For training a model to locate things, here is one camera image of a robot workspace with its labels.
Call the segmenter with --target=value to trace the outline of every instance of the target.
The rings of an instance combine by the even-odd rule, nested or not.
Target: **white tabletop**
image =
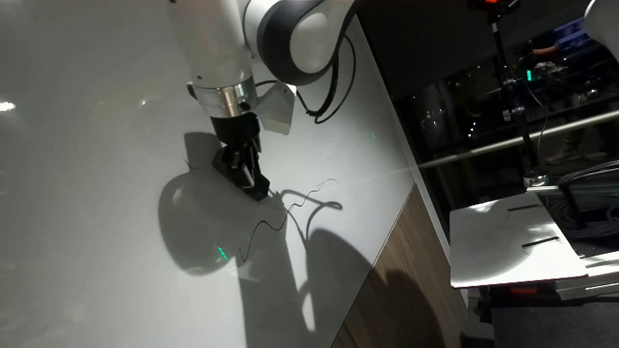
[[[586,277],[538,195],[451,213],[451,286],[476,288]]]
[[[358,21],[350,99],[325,126],[296,104],[286,137],[261,132],[280,195],[253,203],[211,166],[164,4],[0,0],[0,348],[327,348],[406,203]]]

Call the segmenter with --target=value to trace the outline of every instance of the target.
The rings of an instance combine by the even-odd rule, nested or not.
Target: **cable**
[[[327,118],[323,118],[323,120],[315,118],[313,124],[325,124],[327,120],[331,120],[331,118],[344,106],[344,103],[348,101],[350,91],[352,91],[352,87],[354,87],[354,79],[356,79],[356,48],[354,48],[354,45],[352,45],[352,41],[350,41],[348,37],[344,37],[344,41],[348,43],[350,54],[352,54],[352,70],[350,70],[348,89],[346,89],[342,101],[333,108],[333,112],[331,112]]]
[[[462,108],[464,108],[464,112],[466,112],[468,116],[472,116],[472,118],[480,118],[480,116],[482,116],[480,112],[472,112],[472,110],[468,108],[466,101],[462,101]]]
[[[340,77],[340,60],[339,60],[339,54],[335,54],[333,66],[331,66],[331,85],[329,85],[329,93],[327,93],[323,104],[317,110],[311,110],[308,106],[306,99],[302,97],[302,93],[296,93],[298,101],[306,108],[306,114],[319,118],[329,110],[329,106],[333,104],[335,93],[337,93],[339,77]]]
[[[524,87],[526,87],[528,95],[540,104],[540,108],[545,108],[545,104],[538,99],[538,95],[534,91],[530,91],[528,85],[524,85]],[[542,133],[538,137],[538,155],[542,151],[542,139],[544,139],[544,133],[545,133],[545,128],[547,128],[547,116],[549,116],[549,112],[545,112],[545,116],[544,116],[544,128],[542,128]]]
[[[263,87],[263,85],[275,85],[275,83],[279,83],[279,81],[277,79],[265,79],[265,81],[255,83],[255,89]]]
[[[311,110],[306,103],[306,99],[302,97],[302,93],[296,93],[298,101],[302,103],[302,106],[306,108],[306,114],[313,116],[313,124],[325,124],[327,120],[331,120],[340,108],[342,104],[348,101],[350,97],[350,91],[354,87],[354,81],[356,81],[356,64],[358,64],[358,56],[356,56],[356,46],[354,43],[350,41],[350,37],[344,35],[344,41],[348,43],[350,46],[350,54],[352,54],[352,75],[350,75],[350,83],[346,87],[346,93],[342,97],[342,101],[333,108],[333,112],[329,112],[329,116],[321,118],[329,106],[333,104],[333,99],[335,99],[335,93],[337,93],[337,85],[339,85],[339,56],[335,56],[335,64],[333,64],[333,75],[331,75],[331,85],[329,85],[329,93],[327,93],[327,99],[325,103],[321,104],[319,110]]]
[[[246,253],[240,249],[240,257],[242,257],[242,261],[246,263],[248,259],[250,259],[250,253],[251,253],[251,246],[253,246],[253,240],[255,240],[255,236],[257,236],[257,230],[259,230],[259,226],[267,226],[271,232],[275,232],[275,234],[279,234],[279,232],[282,232],[284,230],[284,226],[286,226],[286,215],[290,215],[292,217],[292,209],[294,207],[304,207],[309,199],[311,199],[311,195],[313,193],[319,193],[323,188],[325,188],[325,184],[327,182],[337,182],[335,178],[327,178],[325,182],[321,182],[319,184],[319,188],[315,188],[315,190],[309,190],[306,195],[304,195],[304,201],[302,203],[292,203],[288,209],[284,207],[282,211],[280,211],[280,224],[279,226],[273,226],[269,220],[259,220],[255,226],[253,226],[253,230],[251,230],[251,236],[250,236],[250,242],[248,242],[248,248],[246,248]]]

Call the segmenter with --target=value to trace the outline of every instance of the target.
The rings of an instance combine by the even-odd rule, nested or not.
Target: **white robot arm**
[[[586,33],[619,60],[619,2],[592,0],[584,14]]]
[[[224,143],[215,168],[263,199],[259,122],[251,54],[290,85],[319,79],[342,41],[354,0],[166,0],[170,23],[191,68],[191,95]]]

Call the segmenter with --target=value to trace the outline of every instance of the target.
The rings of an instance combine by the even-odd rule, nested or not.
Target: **wooden surface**
[[[449,263],[414,190],[348,311],[335,348],[457,348],[464,302],[449,286]]]

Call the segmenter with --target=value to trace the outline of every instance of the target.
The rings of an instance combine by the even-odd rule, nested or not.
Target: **metal rod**
[[[545,137],[545,135],[555,135],[555,133],[567,133],[567,132],[588,128],[588,126],[594,126],[594,124],[604,124],[604,122],[609,122],[609,120],[615,120],[615,118],[619,118],[619,110],[598,114],[598,116],[592,116],[592,118],[586,118],[586,120],[578,120],[578,122],[571,122],[571,124],[563,124],[563,126],[557,126],[557,128],[549,128],[544,133],[536,132],[536,133],[530,133],[530,137],[538,139],[542,135]],[[495,151],[501,151],[501,149],[516,147],[520,143],[522,143],[522,137],[513,137],[513,139],[499,141],[499,143],[487,145],[487,147],[478,147],[478,149],[472,149],[472,151],[466,151],[466,153],[449,155],[449,157],[443,157],[443,159],[437,159],[437,161],[422,162],[420,168],[427,170],[427,168],[443,166],[443,164],[449,164],[449,162],[460,162],[464,159],[472,159],[472,157],[480,157],[480,155],[486,155],[486,153],[495,153]]]
[[[524,151],[526,151],[530,166],[532,166],[530,170],[538,170],[538,166],[540,166],[538,149],[534,147],[534,141],[530,139],[530,133],[528,133],[526,108],[522,106],[522,103],[518,101],[518,95],[516,95],[516,83],[515,83],[516,79],[515,79],[515,72],[507,60],[503,35],[499,31],[499,19],[501,17],[489,14],[489,29],[491,29],[491,37],[495,39],[495,48],[497,48],[497,79],[499,79],[499,87],[501,87],[503,106],[507,108],[507,114],[511,114],[518,124],[518,132],[524,141]]]

